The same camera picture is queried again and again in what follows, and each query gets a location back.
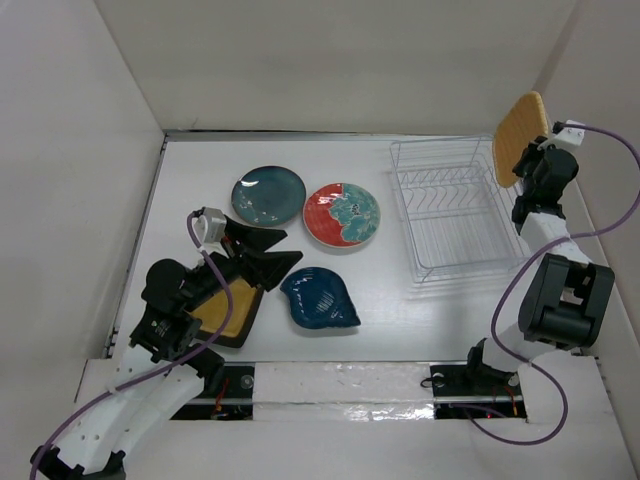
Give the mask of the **orange woven bamboo plate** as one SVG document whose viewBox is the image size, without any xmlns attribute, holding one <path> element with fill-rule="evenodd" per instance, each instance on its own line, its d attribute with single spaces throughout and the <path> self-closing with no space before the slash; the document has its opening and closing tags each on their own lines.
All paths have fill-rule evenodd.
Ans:
<svg viewBox="0 0 640 480">
<path fill-rule="evenodd" d="M 549 125 L 542 96 L 536 91 L 522 95 L 498 124 L 492 142 L 497 183 L 512 187 L 518 180 L 513 168 L 523 151 L 537 137 L 547 137 Z"/>
</svg>

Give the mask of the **round dark teal plate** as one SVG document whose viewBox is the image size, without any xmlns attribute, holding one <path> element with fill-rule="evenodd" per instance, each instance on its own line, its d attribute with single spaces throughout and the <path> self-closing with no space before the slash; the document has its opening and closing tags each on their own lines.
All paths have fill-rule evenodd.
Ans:
<svg viewBox="0 0 640 480">
<path fill-rule="evenodd" d="M 288 168 L 274 165 L 245 173 L 231 191 L 235 213 L 244 222 L 258 227 L 275 227 L 293 220 L 306 198 L 301 177 Z"/>
</svg>

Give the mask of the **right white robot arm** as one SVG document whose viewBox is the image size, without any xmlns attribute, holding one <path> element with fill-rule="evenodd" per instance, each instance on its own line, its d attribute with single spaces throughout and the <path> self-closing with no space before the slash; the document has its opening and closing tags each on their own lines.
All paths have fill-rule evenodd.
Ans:
<svg viewBox="0 0 640 480">
<path fill-rule="evenodd" d="M 612 293 L 615 274 L 570 239 L 560 199 L 577 176 L 574 155 L 538 136 L 512 169 L 521 184 L 511 219 L 537 270 L 516 323 L 471 348 L 462 381 L 474 393 L 505 384 L 519 367 L 552 350 L 592 346 Z"/>
</svg>

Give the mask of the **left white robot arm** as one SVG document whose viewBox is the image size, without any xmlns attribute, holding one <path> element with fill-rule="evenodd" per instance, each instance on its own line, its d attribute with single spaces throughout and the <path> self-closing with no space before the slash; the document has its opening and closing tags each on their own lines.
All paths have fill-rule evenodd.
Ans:
<svg viewBox="0 0 640 480">
<path fill-rule="evenodd" d="M 285 231 L 242 225 L 219 209 L 191 212 L 187 232 L 202 264 L 188 268 L 162 259 L 149 268 L 141 293 L 144 312 L 113 380 L 35 450 L 30 478 L 125 478 L 126 463 L 143 439 L 189 400 L 222 387 L 224 360 L 211 346 L 223 331 L 197 341 L 202 322 L 194 311 L 223 293 L 222 323 L 228 325 L 233 281 L 270 291 L 303 257 L 299 251 L 273 251 Z"/>
</svg>

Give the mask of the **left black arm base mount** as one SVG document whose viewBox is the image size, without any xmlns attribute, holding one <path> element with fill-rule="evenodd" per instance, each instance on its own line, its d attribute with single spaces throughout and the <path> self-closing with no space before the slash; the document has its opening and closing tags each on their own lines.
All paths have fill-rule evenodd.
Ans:
<svg viewBox="0 0 640 480">
<path fill-rule="evenodd" d="M 181 407 L 174 421 L 243 421 L 253 419 L 254 363 L 230 363 L 221 380 Z"/>
</svg>

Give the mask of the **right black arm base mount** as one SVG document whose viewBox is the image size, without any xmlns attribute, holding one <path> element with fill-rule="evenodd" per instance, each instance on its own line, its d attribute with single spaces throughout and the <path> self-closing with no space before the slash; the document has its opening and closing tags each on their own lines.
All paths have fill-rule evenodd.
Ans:
<svg viewBox="0 0 640 480">
<path fill-rule="evenodd" d="M 484 363 L 486 339 L 473 346 L 464 363 L 436 363 L 420 382 L 430 389 L 437 419 L 526 418 L 518 374 Z"/>
</svg>

